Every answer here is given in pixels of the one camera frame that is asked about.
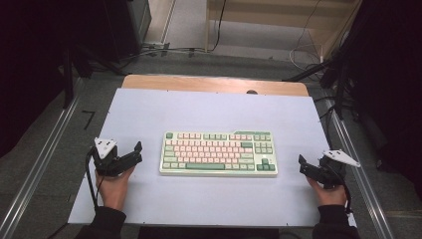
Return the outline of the aluminium floor rail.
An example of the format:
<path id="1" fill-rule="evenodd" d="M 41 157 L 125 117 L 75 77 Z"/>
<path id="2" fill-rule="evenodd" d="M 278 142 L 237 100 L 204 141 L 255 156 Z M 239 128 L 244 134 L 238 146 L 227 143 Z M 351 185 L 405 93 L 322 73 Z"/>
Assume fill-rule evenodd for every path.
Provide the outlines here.
<path id="1" fill-rule="evenodd" d="M 85 82 L 78 78 L 73 86 L 74 98 L 70 101 L 68 107 L 61 110 L 61 113 L 51 130 L 46 142 L 44 143 L 34 165 L 31 167 L 28 175 L 25 177 L 23 185 L 14 196 L 5 216 L 0 223 L 0 239 L 11 239 L 19 221 L 24 214 L 32 195 L 34 194 L 52 155 L 65 131 L 69 121 L 78 105 L 81 91 L 85 88 Z"/>
<path id="2" fill-rule="evenodd" d="M 336 112 L 332 112 L 330 118 L 333 121 L 333 125 L 338 135 L 338 139 L 341 142 L 342 149 L 348 155 L 352 156 L 357 161 L 360 161 L 359 155 L 351 140 L 345 122 L 339 118 Z M 353 167 L 351 171 L 359 188 L 359 192 L 362 195 L 362 199 L 365 203 L 378 239 L 395 239 L 381 204 L 378 201 L 374 188 L 372 187 L 367 177 L 365 169 L 363 166 Z"/>

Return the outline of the dark curtain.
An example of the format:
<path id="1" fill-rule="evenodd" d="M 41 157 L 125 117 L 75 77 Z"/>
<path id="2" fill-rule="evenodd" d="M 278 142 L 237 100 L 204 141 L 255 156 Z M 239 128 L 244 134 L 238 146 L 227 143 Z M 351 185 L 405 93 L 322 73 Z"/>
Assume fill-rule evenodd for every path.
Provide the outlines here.
<path id="1" fill-rule="evenodd" d="M 362 0 L 348 39 L 351 94 L 380 159 L 422 200 L 422 0 Z"/>
<path id="2" fill-rule="evenodd" d="M 78 48 L 79 1 L 0 0 L 0 157 L 64 90 L 66 48 L 80 76 L 92 74 Z"/>

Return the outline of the black cabinet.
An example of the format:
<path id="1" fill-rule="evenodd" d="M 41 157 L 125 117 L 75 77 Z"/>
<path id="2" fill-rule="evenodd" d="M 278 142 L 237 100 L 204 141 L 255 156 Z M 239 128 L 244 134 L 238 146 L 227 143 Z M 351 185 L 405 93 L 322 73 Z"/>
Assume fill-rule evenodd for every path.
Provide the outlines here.
<path id="1" fill-rule="evenodd" d="M 140 53 L 152 17 L 148 0 L 80 0 L 77 27 L 84 46 L 118 63 Z"/>

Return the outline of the person's right hand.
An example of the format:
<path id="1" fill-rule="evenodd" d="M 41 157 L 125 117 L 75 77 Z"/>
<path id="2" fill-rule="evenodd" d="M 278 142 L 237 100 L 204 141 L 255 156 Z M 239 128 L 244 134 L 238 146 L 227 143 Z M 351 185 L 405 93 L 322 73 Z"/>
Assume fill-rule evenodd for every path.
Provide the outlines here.
<path id="1" fill-rule="evenodd" d="M 345 189 L 342 185 L 337 185 L 331 189 L 324 189 L 315 180 L 307 178 L 311 188 L 315 191 L 320 206 L 341 205 L 347 202 Z"/>

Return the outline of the black metal stand post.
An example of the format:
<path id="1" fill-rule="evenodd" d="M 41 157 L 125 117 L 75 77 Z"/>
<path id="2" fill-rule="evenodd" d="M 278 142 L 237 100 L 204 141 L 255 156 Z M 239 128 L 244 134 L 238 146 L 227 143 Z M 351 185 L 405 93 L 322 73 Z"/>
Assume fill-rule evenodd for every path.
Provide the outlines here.
<path id="1" fill-rule="evenodd" d="M 72 72 L 72 57 L 69 48 L 66 48 L 63 52 L 63 70 L 64 70 L 64 90 L 65 90 L 65 101 L 64 108 L 67 109 L 74 98 L 74 82 Z"/>

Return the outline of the white board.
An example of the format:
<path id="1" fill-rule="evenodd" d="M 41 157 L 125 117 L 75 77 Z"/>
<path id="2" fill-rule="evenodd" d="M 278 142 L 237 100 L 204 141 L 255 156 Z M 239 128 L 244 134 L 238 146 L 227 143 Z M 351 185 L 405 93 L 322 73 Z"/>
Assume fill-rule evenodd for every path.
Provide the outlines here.
<path id="1" fill-rule="evenodd" d="M 164 176 L 159 171 L 168 131 L 267 130 L 274 136 L 275 177 Z M 300 172 L 328 149 L 310 97 L 119 89 L 102 138 L 121 154 L 142 145 L 124 212 L 130 224 L 174 226 L 314 226 L 317 199 Z"/>

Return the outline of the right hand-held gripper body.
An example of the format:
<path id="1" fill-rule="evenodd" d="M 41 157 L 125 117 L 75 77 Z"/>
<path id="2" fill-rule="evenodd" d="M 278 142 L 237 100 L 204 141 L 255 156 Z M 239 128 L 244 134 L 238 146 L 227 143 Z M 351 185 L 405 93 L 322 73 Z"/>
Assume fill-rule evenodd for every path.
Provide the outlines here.
<path id="1" fill-rule="evenodd" d="M 333 188 L 336 185 L 343 185 L 348 165 L 360 167 L 360 163 L 346 154 L 341 149 L 324 151 L 323 157 L 319 160 L 319 172 L 321 173 L 320 183 L 324 188 Z"/>

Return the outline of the person's left hand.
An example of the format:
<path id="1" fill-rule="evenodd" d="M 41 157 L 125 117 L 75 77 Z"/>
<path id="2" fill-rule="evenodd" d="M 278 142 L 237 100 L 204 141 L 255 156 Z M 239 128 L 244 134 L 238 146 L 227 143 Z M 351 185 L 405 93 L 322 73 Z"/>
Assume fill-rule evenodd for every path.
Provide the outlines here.
<path id="1" fill-rule="evenodd" d="M 100 191 L 104 207 L 121 211 L 123 209 L 128 190 L 128 180 L 134 167 L 126 170 L 120 176 L 100 176 L 96 173 L 96 186 Z"/>

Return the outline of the person's dark clothing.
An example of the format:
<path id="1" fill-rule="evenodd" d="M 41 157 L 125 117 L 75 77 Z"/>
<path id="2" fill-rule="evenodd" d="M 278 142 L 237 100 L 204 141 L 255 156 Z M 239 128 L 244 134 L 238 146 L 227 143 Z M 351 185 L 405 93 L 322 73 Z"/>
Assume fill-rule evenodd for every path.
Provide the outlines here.
<path id="1" fill-rule="evenodd" d="M 279 239 L 278 229 L 141 227 L 137 239 Z"/>

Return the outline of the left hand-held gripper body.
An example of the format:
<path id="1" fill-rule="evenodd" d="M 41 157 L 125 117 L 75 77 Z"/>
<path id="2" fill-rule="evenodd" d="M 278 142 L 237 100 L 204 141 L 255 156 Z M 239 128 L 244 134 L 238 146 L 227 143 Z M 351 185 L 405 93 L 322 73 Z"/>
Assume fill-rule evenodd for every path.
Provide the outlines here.
<path id="1" fill-rule="evenodd" d="M 124 172 L 122 161 L 117 156 L 117 146 L 114 139 L 96 137 L 93 159 L 96 170 L 101 176 L 116 177 Z"/>

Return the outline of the green and pink keyboard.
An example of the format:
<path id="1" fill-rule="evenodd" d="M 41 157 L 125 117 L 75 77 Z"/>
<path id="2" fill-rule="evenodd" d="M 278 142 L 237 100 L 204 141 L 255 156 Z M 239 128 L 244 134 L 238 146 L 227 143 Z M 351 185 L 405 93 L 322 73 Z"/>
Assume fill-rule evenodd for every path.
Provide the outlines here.
<path id="1" fill-rule="evenodd" d="M 159 171 L 168 175 L 277 176 L 273 136 L 268 131 L 168 131 Z"/>

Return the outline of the wooden shelf unit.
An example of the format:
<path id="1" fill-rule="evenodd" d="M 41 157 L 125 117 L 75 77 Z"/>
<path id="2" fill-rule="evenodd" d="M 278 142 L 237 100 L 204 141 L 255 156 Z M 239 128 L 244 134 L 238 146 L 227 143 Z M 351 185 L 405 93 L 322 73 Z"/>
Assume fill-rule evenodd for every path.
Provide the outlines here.
<path id="1" fill-rule="evenodd" d="M 331 56 L 346 33 L 362 0 L 206 0 L 205 44 L 209 49 L 210 21 L 219 20 L 303 28 L 319 45 L 321 59 Z"/>

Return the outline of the power strip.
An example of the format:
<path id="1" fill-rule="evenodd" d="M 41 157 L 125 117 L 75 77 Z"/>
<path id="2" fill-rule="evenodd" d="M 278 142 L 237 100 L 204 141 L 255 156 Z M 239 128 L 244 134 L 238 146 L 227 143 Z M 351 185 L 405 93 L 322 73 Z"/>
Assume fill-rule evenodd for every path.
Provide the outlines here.
<path id="1" fill-rule="evenodd" d="M 144 43 L 142 45 L 142 50 L 149 51 L 169 49 L 169 45 L 169 43 Z"/>

